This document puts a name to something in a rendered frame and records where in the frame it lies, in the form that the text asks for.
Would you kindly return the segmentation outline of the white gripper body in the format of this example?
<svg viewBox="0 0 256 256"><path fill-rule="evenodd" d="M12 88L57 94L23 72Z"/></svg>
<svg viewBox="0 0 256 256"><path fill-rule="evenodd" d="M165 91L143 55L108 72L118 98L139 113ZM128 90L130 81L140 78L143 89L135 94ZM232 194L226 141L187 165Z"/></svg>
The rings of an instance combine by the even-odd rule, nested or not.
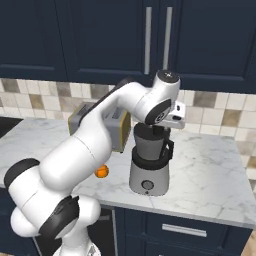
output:
<svg viewBox="0 0 256 256"><path fill-rule="evenodd" d="M169 127L174 129L183 129L185 127L185 121L179 116L168 115L161 122L157 123L157 126Z"/></svg>

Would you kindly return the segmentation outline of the black blender lid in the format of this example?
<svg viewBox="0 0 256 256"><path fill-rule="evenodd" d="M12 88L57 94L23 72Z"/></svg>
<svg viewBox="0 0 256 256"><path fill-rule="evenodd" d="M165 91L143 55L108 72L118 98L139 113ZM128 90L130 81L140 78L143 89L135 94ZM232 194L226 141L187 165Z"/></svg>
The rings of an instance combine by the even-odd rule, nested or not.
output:
<svg viewBox="0 0 256 256"><path fill-rule="evenodd" d="M134 126L134 134L147 140L159 140L170 136L170 129L162 126L147 126L143 123L137 123Z"/></svg>

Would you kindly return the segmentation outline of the grey blender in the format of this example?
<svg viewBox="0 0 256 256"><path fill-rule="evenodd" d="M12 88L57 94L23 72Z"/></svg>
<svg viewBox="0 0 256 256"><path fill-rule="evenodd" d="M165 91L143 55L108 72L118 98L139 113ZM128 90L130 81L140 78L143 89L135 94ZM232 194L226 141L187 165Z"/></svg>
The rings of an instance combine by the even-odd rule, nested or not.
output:
<svg viewBox="0 0 256 256"><path fill-rule="evenodd" d="M169 189L169 161L173 157L174 142L165 137L147 140L133 132L129 186L135 193L162 196Z"/></svg>

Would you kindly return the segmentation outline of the orange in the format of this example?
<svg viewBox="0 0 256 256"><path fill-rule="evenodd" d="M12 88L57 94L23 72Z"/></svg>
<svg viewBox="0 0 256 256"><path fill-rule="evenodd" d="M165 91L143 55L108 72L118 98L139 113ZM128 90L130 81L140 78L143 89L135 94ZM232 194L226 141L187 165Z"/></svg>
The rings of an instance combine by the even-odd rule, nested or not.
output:
<svg viewBox="0 0 256 256"><path fill-rule="evenodd" d="M97 178L105 178L109 174L109 168L107 165L102 165L94 171L94 174Z"/></svg>

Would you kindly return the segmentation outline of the grey and yellow toaster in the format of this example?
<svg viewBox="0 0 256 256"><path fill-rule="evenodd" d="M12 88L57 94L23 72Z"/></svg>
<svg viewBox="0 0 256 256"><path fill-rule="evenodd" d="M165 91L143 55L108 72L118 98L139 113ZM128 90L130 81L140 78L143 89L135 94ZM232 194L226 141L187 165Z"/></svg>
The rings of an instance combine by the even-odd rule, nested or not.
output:
<svg viewBox="0 0 256 256"><path fill-rule="evenodd" d="M68 118L70 135L78 129L79 119L93 105L93 102L82 102L70 115ZM112 150L122 153L131 130L130 113L123 108L115 108L104 117L104 124L111 136Z"/></svg>

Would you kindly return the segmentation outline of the navy drawer front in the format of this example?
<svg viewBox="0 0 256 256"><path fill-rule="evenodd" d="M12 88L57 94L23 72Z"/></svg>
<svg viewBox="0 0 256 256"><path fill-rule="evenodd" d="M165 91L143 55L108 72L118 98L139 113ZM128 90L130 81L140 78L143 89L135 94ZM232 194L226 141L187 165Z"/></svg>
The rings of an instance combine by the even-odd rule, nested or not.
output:
<svg viewBox="0 0 256 256"><path fill-rule="evenodd" d="M216 253L185 247L147 242L145 256L218 256Z"/></svg>
<svg viewBox="0 0 256 256"><path fill-rule="evenodd" d="M226 226L222 224L181 218L176 216L148 213L147 235L168 243L180 243L198 248L216 249L221 245ZM177 225L207 231L207 237L197 237L187 234L175 233L162 230L162 224Z"/></svg>

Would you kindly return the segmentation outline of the black hob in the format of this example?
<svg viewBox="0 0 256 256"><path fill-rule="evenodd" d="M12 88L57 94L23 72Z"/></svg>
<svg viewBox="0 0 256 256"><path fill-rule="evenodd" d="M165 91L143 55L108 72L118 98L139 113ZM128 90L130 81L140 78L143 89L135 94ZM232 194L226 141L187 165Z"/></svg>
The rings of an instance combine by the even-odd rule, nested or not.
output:
<svg viewBox="0 0 256 256"><path fill-rule="evenodd" d="M6 135L10 130L12 130L20 122L21 122L20 118L10 118L10 117L0 116L0 138Z"/></svg>

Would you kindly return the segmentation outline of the navy base cupboard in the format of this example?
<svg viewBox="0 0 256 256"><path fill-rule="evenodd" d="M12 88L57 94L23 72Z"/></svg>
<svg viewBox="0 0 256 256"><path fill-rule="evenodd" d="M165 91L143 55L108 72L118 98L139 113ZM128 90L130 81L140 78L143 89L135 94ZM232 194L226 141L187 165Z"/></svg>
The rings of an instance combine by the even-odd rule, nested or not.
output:
<svg viewBox="0 0 256 256"><path fill-rule="evenodd" d="M39 256L31 238L22 238L12 230L10 218L14 208L7 190L0 188L0 252L13 256Z"/></svg>

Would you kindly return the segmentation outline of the navy wall cupboard door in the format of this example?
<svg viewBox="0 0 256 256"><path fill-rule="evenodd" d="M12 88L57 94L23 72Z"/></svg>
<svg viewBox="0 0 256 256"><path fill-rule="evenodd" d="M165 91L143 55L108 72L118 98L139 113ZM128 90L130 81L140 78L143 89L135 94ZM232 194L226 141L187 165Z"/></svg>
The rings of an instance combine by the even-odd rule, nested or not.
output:
<svg viewBox="0 0 256 256"><path fill-rule="evenodd" d="M150 85L157 70L157 0L55 0L67 78ZM144 74L145 12L152 7L150 72Z"/></svg>
<svg viewBox="0 0 256 256"><path fill-rule="evenodd" d="M0 77L67 80L54 0L0 0Z"/></svg>
<svg viewBox="0 0 256 256"><path fill-rule="evenodd" d="M256 94L256 0L159 0L158 65L173 7L168 70L184 90Z"/></svg>

